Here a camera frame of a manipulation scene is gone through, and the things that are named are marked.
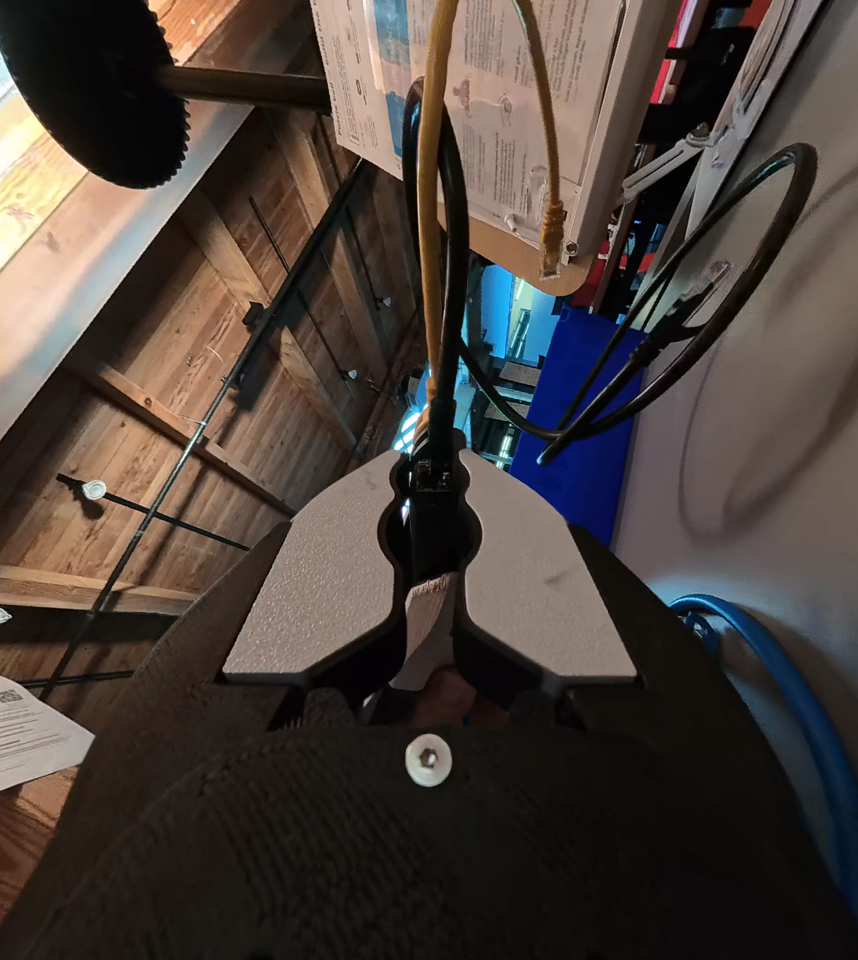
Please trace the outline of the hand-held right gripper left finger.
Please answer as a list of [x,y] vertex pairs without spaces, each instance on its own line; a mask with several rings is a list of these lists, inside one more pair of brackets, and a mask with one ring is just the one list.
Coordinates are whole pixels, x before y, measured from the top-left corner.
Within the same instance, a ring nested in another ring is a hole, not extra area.
[[406,456],[389,450],[291,522],[223,666],[236,684],[379,689],[407,652],[407,576],[391,529]]

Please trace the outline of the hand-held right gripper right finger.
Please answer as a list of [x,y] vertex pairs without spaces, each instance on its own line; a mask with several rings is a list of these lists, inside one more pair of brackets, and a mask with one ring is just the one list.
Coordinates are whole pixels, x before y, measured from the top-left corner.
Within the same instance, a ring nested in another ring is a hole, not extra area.
[[465,678],[478,689],[634,682],[637,668],[563,516],[470,450],[459,462],[479,527],[454,613]]

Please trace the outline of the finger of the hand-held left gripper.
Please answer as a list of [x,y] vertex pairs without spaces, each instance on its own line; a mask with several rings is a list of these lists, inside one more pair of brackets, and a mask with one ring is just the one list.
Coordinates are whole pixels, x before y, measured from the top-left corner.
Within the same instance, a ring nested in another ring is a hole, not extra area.
[[406,599],[407,651],[396,690],[423,690],[440,669],[454,665],[452,628],[458,576],[418,583]]

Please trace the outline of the black network adapter box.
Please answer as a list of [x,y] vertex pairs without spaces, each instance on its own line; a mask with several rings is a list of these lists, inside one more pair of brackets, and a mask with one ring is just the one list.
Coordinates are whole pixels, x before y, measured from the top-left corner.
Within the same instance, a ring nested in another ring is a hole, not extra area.
[[412,461],[408,519],[411,585],[460,573],[468,551],[463,517],[466,476],[453,459],[419,452]]

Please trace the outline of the person's left hand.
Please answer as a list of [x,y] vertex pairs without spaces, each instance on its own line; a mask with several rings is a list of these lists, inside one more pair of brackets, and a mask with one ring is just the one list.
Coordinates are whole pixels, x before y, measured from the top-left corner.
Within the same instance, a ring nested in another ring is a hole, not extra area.
[[483,697],[453,666],[441,667],[426,680],[414,699],[409,726],[471,726],[497,731],[508,726],[510,716]]

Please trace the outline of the black ceiling light track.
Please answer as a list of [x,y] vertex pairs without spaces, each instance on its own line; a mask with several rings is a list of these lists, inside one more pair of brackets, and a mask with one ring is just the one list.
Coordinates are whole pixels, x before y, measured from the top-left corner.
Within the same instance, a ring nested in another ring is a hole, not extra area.
[[93,605],[87,611],[79,630],[67,645],[65,653],[60,659],[58,665],[52,671],[51,676],[42,686],[39,694],[40,701],[44,703],[48,702],[53,691],[57,688],[57,686],[63,683],[63,676],[72,658],[81,646],[84,638],[87,636],[91,626],[108,609],[117,582],[120,580],[130,559],[133,557],[135,549],[140,545],[141,540],[150,528],[151,524],[158,517],[159,511],[165,499],[168,497],[171,488],[175,485],[177,479],[180,477],[191,454],[198,451],[200,444],[205,437],[207,426],[209,426],[211,420],[218,411],[220,405],[223,403],[229,391],[243,378],[244,372],[247,366],[250,364],[251,356],[259,347],[264,346],[268,342],[271,333],[273,333],[279,326],[279,320],[281,318],[281,311],[283,307],[286,306],[291,295],[295,294],[299,290],[303,274],[312,264],[315,256],[322,250],[322,247],[327,241],[328,235],[335,227],[338,216],[344,212],[344,209],[351,198],[352,190],[359,182],[367,167],[368,162],[365,160],[360,158],[356,161],[345,181],[339,186],[335,197],[330,201],[326,212],[323,214],[319,224],[314,228],[306,245],[303,246],[302,252],[296,259],[291,270],[288,272],[271,304],[264,307],[255,305],[249,308],[246,316],[255,318],[255,325],[250,331],[249,339],[235,360],[230,372],[222,378],[219,390],[210,403],[202,420],[196,424],[194,433],[187,440],[178,460],[165,480],[163,486],[160,488],[158,494],[152,500],[147,510],[145,510],[143,519],[140,521],[139,526],[136,528],[129,543],[125,547],[122,556],[118,559],[113,567]]

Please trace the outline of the wooden document stand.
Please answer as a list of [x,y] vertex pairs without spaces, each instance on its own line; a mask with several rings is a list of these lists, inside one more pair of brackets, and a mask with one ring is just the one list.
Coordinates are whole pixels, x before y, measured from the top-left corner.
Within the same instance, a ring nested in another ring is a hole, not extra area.
[[517,234],[477,220],[469,210],[470,245],[475,252],[556,296],[582,286],[591,258],[600,250],[682,6],[682,2],[668,1],[615,2],[624,4],[624,12],[586,165],[575,252],[564,250],[564,223],[558,270],[543,276],[539,241],[533,246]]

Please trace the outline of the printed paper sheet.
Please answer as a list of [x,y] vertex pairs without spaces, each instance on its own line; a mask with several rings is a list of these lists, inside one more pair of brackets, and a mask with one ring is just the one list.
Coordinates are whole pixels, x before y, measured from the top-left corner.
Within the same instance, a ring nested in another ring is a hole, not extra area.
[[0,792],[81,764],[94,734],[0,676]]

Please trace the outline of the white instruction sheet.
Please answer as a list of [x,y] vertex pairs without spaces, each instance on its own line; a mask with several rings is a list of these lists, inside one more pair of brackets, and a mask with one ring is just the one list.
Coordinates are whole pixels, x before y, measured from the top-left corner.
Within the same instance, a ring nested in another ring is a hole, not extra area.
[[[401,177],[402,121],[425,74],[436,3],[313,1],[315,33],[339,146]],[[532,3],[552,93],[564,251],[573,255],[588,160],[624,4]],[[548,200],[548,162],[536,80],[515,4],[459,2],[445,103],[469,210],[535,246]]]

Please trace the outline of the black round disc on pole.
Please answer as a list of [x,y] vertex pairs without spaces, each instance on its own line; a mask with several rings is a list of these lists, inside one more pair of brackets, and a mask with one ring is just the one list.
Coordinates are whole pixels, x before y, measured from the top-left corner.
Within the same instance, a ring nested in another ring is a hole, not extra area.
[[124,188],[157,188],[179,172],[186,100],[332,114],[324,78],[175,64],[145,2],[0,1],[0,53],[50,136]]

